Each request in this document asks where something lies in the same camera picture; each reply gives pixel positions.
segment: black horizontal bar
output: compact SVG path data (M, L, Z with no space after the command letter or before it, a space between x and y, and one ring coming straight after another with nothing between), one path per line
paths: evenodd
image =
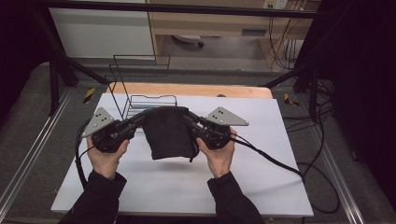
M40 4L43 7L56 7L56 8L115 10L115 11L175 12L175 13L299 18L299 19L331 19L335 16L335 14L331 12L246 8L246 7L207 7L207 6L86 2L86 1L65 1L65 0L57 0L57 1L37 0L32 3Z

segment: person's left hand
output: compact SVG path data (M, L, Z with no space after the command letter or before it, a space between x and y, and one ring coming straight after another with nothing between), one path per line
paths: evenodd
M126 152L129 140L125 140L120 145L119 149L114 153L103 153L93 146L92 137L87 137L88 148L91 148L87 154L90 158L93 170L99 175L107 179L113 180L116 176L117 167L120 163L120 158Z

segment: hand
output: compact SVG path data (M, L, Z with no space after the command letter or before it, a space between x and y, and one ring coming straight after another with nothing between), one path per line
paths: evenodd
M236 131L231 130L231 137L235 138ZM230 141L228 144L217 150L210 150L207 148L205 142L201 138L197 138L199 149L206 155L207 164L209 165L210 172L215 178L220 178L230 172L231 162L233 161L233 152L235 151L235 142Z
M87 154L90 158L93 170L99 175L104 176L107 179L113 180L116 176L117 167L120 163L120 158L126 152L129 140L125 140L120 145L117 152L114 153L103 153L96 147L93 147L92 137L87 137L88 148L91 148Z

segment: black jacket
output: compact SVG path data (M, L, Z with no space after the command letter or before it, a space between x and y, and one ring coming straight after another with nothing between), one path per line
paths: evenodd
M114 180L109 180L92 171L84 192L59 224L113 223L125 184L125 178L119 174ZM219 179L210 179L207 185L215 198L219 223L264 223L256 206L242 193L231 172Z

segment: white wall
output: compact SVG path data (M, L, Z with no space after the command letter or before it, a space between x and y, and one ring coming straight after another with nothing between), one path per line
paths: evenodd
M145 0L95 0L145 3ZM66 54L112 58L114 54L152 55L147 12L51 8Z

